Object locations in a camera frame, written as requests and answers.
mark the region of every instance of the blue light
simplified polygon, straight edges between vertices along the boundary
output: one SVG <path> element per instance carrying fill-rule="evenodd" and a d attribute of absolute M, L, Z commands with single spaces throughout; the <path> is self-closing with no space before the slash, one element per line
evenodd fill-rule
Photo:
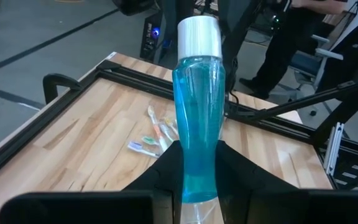
<path fill-rule="evenodd" d="M 160 28 L 156 27 L 152 29 L 152 37 L 157 39 L 160 35 Z"/>

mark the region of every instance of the white bottle cap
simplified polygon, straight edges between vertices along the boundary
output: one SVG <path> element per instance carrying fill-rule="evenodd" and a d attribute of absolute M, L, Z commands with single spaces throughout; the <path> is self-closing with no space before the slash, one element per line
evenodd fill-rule
<path fill-rule="evenodd" d="M 178 60 L 192 56 L 222 58 L 221 31 L 211 16 L 192 16 L 178 25 Z"/>

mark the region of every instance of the blue liquid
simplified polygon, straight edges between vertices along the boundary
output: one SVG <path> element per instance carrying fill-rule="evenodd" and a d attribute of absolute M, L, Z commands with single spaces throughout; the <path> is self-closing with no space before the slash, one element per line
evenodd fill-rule
<path fill-rule="evenodd" d="M 223 123 L 225 73 L 219 58 L 184 58 L 172 73 L 180 144 L 183 203 L 217 197 L 215 150 Z"/>

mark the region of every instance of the toothbrush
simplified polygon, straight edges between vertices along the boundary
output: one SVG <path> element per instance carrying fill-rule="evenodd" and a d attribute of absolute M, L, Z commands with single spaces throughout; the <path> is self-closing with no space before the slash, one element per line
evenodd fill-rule
<path fill-rule="evenodd" d="M 155 113 L 154 113 L 154 110 L 153 110 L 153 107 L 152 106 L 149 106 L 149 108 L 147 108 L 147 112 L 150 116 L 150 119 L 152 120 L 152 124 L 153 124 L 153 128 L 154 128 L 154 131 L 155 133 L 157 134 L 157 137 L 158 137 L 158 141 L 160 143 L 160 147 L 162 149 L 163 152 L 165 152 L 167 149 L 168 149 L 168 146 L 167 146 L 167 143 L 165 142 L 162 134 L 161 134 L 161 130 L 158 126 L 158 121 L 155 117 Z"/>
<path fill-rule="evenodd" d="M 152 137 L 143 136 L 142 141 L 151 146 L 160 146 L 160 144 Z"/>
<path fill-rule="evenodd" d="M 177 136 L 179 136 L 178 130 L 173 126 L 172 121 L 169 118 L 165 118 L 164 120 L 165 120 L 165 124 L 167 124 Z"/>
<path fill-rule="evenodd" d="M 160 157 L 160 154 L 149 152 L 149 151 L 143 149 L 143 145 L 141 145 L 141 143 L 138 143 L 135 141 L 130 141 L 128 144 L 128 148 L 135 152 L 139 152 L 139 153 L 142 153 L 142 154 L 145 154 L 145 155 L 157 158 L 157 159 Z"/>
<path fill-rule="evenodd" d="M 171 136 L 169 135 L 169 128 L 168 126 L 163 123 L 163 122 L 160 122 L 160 129 L 161 131 L 166 135 L 166 137 L 171 141 L 173 142 L 173 139 L 171 138 Z"/>

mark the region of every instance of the wood surface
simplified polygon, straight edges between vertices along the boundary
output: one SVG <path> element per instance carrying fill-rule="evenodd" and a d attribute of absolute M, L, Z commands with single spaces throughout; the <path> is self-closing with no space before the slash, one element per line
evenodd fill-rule
<path fill-rule="evenodd" d="M 171 79 L 166 68 L 120 54 L 111 60 Z M 256 108 L 272 105 L 246 95 L 240 99 Z M 0 207 L 24 192 L 124 188 L 155 161 L 127 148 L 129 141 L 155 137 L 147 115 L 149 105 L 158 118 L 175 115 L 172 101 L 108 80 L 93 83 L 0 170 Z M 295 114 L 286 116 L 300 121 Z M 232 120 L 226 120 L 223 128 L 226 143 L 277 177 L 300 188 L 331 188 L 310 145 Z M 205 223 L 223 223 L 219 204 Z"/>

